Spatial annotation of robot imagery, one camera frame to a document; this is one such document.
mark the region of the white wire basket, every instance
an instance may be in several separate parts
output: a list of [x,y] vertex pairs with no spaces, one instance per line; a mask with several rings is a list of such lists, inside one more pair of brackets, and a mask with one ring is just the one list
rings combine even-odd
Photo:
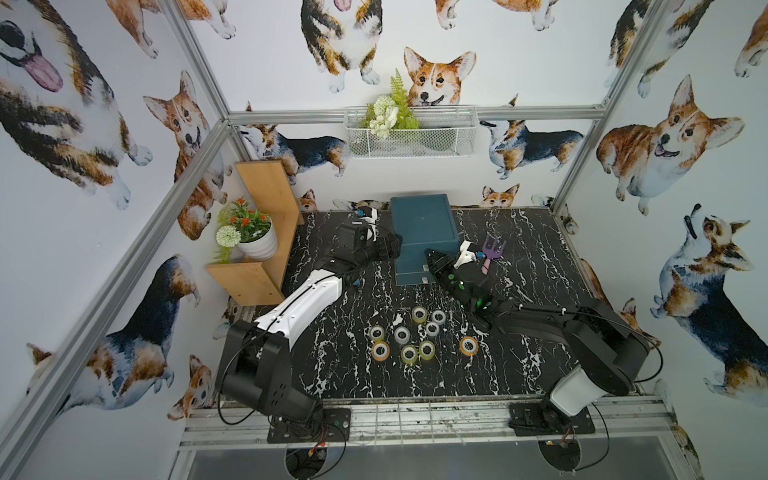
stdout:
[[379,138],[362,123],[367,108],[344,111],[344,128],[352,158],[467,157],[475,150],[478,114],[475,107],[412,108],[418,130],[390,130]]

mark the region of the metal bar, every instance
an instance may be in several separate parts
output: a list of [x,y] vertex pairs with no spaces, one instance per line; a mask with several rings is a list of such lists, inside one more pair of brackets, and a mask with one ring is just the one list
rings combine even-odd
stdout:
[[587,163],[589,155],[597,147],[599,139],[605,132],[608,123],[611,121],[611,117],[616,111],[619,101],[627,90],[627,86],[642,68],[648,51],[661,33],[661,29],[664,26],[664,19],[672,12],[673,4],[676,2],[679,2],[679,0],[656,0],[649,7],[645,19],[643,20],[643,24],[640,27],[640,31],[637,33],[637,37],[632,43],[629,53],[627,53],[627,59],[624,60],[624,65],[608,92],[609,96],[607,97],[605,115],[598,119],[597,125],[591,130],[589,136],[584,139],[584,145],[581,150],[579,150],[578,156],[573,161],[573,166],[565,176],[565,180],[563,180],[563,183],[560,185],[560,190],[554,198],[554,202],[552,203],[553,212],[560,211],[568,199],[568,195],[573,190],[573,186],[576,184],[579,174],[584,169],[584,165]]
[[190,62],[192,70],[197,74],[200,81],[203,82],[203,89],[214,104],[218,118],[226,118],[230,113],[227,100],[224,98],[221,87],[216,82],[213,70],[205,58],[202,47],[197,42],[197,37],[195,37],[192,31],[187,17],[184,15],[177,0],[161,0],[161,4],[163,13],[168,19],[170,29],[176,35],[181,51]]
[[226,138],[225,123],[219,121],[91,301],[51,366],[9,417],[0,437],[0,479],[15,478],[24,467]]
[[[453,111],[453,107],[429,107],[431,112],[440,110]],[[605,109],[599,105],[477,107],[477,112],[479,120],[596,120]],[[233,111],[228,118],[234,125],[342,124],[344,110]]]

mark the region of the white flower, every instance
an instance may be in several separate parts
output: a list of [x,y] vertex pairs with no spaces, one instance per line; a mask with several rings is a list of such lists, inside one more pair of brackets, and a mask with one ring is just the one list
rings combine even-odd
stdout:
[[216,232],[216,242],[222,247],[231,248],[240,243],[240,232],[231,225],[224,225]]
[[393,107],[395,101],[389,95],[382,95],[376,99],[376,103],[373,104],[373,113],[376,116],[384,115],[388,108]]

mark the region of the floor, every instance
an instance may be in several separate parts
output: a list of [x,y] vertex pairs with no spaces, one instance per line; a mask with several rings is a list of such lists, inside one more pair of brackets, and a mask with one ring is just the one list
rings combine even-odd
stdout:
[[[289,259],[283,293],[292,293],[313,269],[334,239],[336,226],[347,212],[309,214],[298,227]],[[495,271],[499,297],[526,303],[579,303],[589,298],[574,259],[548,210],[454,210],[459,235],[481,243],[490,233],[506,239],[504,257]],[[389,227],[389,212],[380,224]],[[347,290],[296,341],[293,378],[310,395],[324,399],[382,397],[489,396],[541,394],[571,370],[574,361],[561,344],[525,336],[484,334],[476,329],[435,285],[395,285],[394,263],[377,263],[362,273],[357,291]],[[410,319],[410,309],[421,305],[441,309],[449,319],[433,340],[435,358],[406,366],[399,358],[393,332],[398,325],[411,330],[411,342],[427,339],[423,326]],[[370,355],[366,329],[381,325],[392,349],[377,362]],[[458,348],[464,336],[480,345],[476,356]]]

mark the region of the teal storage box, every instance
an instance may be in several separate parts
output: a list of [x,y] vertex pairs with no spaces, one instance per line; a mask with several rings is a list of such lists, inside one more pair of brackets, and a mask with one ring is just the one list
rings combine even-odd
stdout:
[[400,257],[395,260],[397,285],[434,283],[427,268],[427,250],[455,256],[461,243],[448,196],[417,195],[390,200],[392,229],[402,235]]

